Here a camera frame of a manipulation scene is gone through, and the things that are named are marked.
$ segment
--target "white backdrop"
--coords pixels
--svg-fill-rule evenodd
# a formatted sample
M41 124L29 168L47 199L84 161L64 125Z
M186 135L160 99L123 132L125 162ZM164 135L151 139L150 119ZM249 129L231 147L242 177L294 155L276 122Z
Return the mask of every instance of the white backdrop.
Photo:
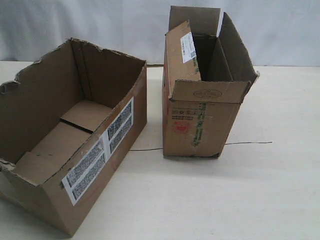
M170 5L222 8L254 65L320 66L319 0L0 0L0 60L75 37L162 64Z

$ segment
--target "red circular stamp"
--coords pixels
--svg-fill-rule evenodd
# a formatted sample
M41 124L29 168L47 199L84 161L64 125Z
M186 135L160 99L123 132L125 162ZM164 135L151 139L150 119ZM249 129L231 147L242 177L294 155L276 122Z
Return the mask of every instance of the red circular stamp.
M190 123L187 121L175 121L172 130L177 134L186 134L190 130Z

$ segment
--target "open cardboard box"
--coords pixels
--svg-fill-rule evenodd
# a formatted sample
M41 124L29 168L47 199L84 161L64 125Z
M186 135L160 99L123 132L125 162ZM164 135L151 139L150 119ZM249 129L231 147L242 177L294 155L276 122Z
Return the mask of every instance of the open cardboard box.
M0 197L73 235L147 123L146 62L70 39L0 92Z
M234 24L220 9L172 6L163 69L163 154L220 156L257 78Z

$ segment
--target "brown cardboard box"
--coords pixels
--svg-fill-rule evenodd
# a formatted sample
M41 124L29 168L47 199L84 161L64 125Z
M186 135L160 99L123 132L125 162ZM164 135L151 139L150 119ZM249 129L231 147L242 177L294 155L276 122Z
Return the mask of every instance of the brown cardboard box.
M70 39L0 91L0 197L73 235L147 123L146 62Z
M257 78L234 24L220 9L172 6L163 70L163 154L220 156Z

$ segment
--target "cardboard box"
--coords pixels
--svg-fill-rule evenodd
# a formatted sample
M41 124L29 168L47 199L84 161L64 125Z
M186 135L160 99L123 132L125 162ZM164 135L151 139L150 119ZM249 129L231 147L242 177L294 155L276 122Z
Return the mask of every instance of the cardboard box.
M239 107L257 78L226 13L172 6L165 35L163 154L220 156Z
M0 196L73 235L147 123L146 62L70 39L0 86Z

